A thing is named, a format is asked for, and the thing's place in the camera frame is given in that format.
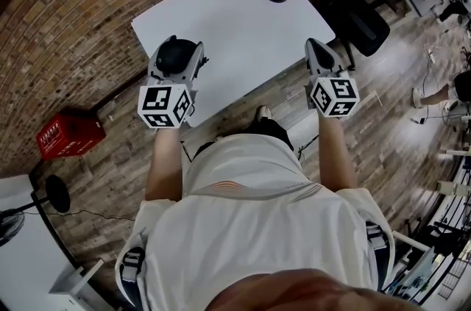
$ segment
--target person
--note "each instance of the person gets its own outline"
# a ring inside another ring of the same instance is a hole
[[[431,96],[423,96],[418,88],[412,89],[412,101],[415,108],[432,106],[443,101],[471,101],[471,71],[465,71],[448,82],[442,89]]]
[[[178,130],[157,130],[115,266],[121,292],[142,310],[420,310],[376,291],[385,282],[367,230],[382,231],[387,275],[392,232],[358,187],[340,120],[320,114],[319,167],[322,185],[266,106],[247,131],[204,145],[184,181]]]

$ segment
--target shoe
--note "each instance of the shoe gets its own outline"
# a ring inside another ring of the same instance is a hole
[[[424,105],[420,101],[421,98],[422,98],[422,95],[420,94],[419,89],[417,89],[416,87],[414,89],[412,89],[412,101],[414,102],[414,107],[415,108],[423,108],[424,107]]]
[[[272,118],[272,111],[270,111],[267,106],[259,106],[259,108],[257,109],[257,121],[260,121],[263,118]]]

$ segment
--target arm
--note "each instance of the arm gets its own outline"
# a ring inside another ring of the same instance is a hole
[[[159,129],[147,175],[147,201],[182,199],[182,154],[179,129]]]
[[[324,118],[320,113],[319,168],[322,185],[332,192],[358,187],[340,120]]]

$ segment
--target black shorts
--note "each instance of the black shorts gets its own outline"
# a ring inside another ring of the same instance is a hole
[[[456,76],[455,88],[460,101],[471,101],[471,71],[466,71]]]

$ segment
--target red plastic crate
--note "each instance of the red plastic crate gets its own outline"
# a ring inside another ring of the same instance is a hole
[[[36,136],[42,158],[70,157],[92,149],[106,137],[99,120],[58,113]]]

